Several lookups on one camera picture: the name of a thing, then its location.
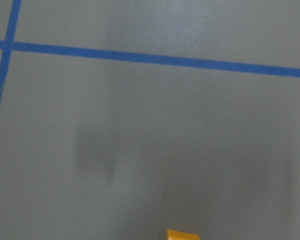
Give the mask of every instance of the gray painted surface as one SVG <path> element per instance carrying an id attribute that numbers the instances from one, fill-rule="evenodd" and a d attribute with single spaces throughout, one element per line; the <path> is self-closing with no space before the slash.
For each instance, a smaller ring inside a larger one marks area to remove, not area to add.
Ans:
<path id="1" fill-rule="evenodd" d="M 300 1 L 24 0 L 15 40 L 300 67 Z M 13 52 L 0 240 L 167 228 L 300 240 L 300 79 Z"/>

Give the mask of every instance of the gray floor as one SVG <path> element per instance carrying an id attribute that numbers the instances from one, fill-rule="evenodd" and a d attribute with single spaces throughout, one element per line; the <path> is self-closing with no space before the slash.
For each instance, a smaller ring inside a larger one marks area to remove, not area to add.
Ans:
<path id="1" fill-rule="evenodd" d="M 15 40 L 300 68 L 300 0 L 24 0 Z M 13 52 L 0 240 L 167 228 L 300 240 L 300 78 Z"/>

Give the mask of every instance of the yellow object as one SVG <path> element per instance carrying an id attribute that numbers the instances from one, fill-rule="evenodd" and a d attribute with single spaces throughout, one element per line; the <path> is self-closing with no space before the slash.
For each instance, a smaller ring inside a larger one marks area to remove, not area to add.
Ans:
<path id="1" fill-rule="evenodd" d="M 200 240 L 200 237 L 196 234 L 168 229 L 166 231 L 166 240 Z"/>

